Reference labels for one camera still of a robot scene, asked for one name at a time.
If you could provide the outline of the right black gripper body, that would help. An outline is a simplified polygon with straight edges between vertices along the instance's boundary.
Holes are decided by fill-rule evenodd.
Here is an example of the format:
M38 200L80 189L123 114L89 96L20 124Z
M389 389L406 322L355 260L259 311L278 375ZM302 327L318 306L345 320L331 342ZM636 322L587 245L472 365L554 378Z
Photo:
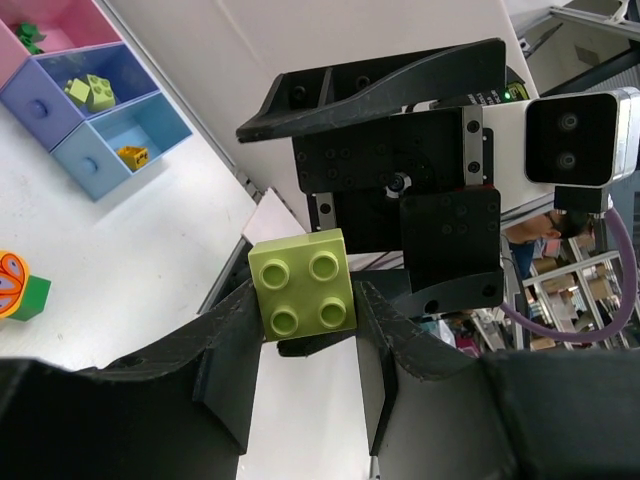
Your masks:
M478 106L399 114L293 137L315 231L350 254L400 251L419 291L500 268L500 194Z

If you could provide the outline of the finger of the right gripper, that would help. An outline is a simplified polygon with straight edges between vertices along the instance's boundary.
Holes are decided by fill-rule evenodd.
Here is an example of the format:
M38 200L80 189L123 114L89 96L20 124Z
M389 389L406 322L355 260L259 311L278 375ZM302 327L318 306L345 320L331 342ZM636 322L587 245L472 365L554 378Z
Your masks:
M282 356L310 356L364 330L366 306L380 306L376 324L387 331L425 332L428 314L442 313L446 307L494 308L502 303L504 273L501 268L492 272L450 279L415 294L408 293L408 274L401 270L361 271L352 275L356 286L374 289L381 300L356 301L358 327L355 330L330 332L292 340L281 340L277 349Z
M253 143L315 134L505 84L506 44L499 38L282 73L236 138Z

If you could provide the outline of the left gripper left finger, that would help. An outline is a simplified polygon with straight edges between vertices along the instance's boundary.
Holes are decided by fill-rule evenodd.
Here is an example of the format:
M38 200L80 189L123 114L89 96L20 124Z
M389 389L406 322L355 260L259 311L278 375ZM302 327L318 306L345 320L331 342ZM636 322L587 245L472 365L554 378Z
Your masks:
M102 369L1 363L5 479L232 479L263 327L251 282Z

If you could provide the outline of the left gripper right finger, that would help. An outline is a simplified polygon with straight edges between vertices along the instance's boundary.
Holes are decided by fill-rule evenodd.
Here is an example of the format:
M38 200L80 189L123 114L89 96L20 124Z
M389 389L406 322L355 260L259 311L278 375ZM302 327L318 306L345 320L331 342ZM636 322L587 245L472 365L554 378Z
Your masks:
M385 479L635 479L635 350L469 357L433 335L356 334L370 454Z

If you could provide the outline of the pale lime lego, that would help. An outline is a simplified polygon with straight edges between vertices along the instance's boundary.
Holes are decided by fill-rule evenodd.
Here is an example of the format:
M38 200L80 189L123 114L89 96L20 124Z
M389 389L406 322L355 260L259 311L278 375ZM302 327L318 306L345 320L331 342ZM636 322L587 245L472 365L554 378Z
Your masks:
M249 251L248 261L267 341L356 328L339 228L259 242Z

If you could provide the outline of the orange lego brick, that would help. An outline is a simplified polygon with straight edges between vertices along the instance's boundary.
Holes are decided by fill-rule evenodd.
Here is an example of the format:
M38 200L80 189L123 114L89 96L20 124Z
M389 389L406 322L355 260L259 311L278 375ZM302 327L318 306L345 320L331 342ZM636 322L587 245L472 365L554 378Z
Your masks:
M124 146L117 150L117 155L132 172L144 167L150 159L146 147Z

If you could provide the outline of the lime lego brick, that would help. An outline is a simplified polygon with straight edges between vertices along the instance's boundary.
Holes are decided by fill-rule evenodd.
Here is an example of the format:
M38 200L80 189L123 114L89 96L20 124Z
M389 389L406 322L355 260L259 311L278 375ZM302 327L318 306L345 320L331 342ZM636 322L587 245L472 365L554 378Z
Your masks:
M75 106L82 107L89 98L91 87L83 80L74 78L67 81L63 91Z
M116 97L108 79L87 74L84 76L84 81L90 88L86 101L89 112L102 112L116 105Z

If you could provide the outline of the orange flower print lego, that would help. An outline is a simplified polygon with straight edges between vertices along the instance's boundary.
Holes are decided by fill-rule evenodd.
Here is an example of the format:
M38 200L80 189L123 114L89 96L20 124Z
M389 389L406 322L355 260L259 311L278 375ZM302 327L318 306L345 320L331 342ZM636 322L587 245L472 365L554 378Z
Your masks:
M1 318L8 318L19 309L30 277L28 263L13 252L1 251Z

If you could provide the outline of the green printed lego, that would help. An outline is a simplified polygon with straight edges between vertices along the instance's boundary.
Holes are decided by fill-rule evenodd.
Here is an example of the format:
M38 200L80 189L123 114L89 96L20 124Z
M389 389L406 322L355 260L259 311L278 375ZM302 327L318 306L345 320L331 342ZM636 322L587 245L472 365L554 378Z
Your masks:
M14 33L30 54L38 55L44 52L39 43L46 39L46 35L36 24L22 22L17 25Z

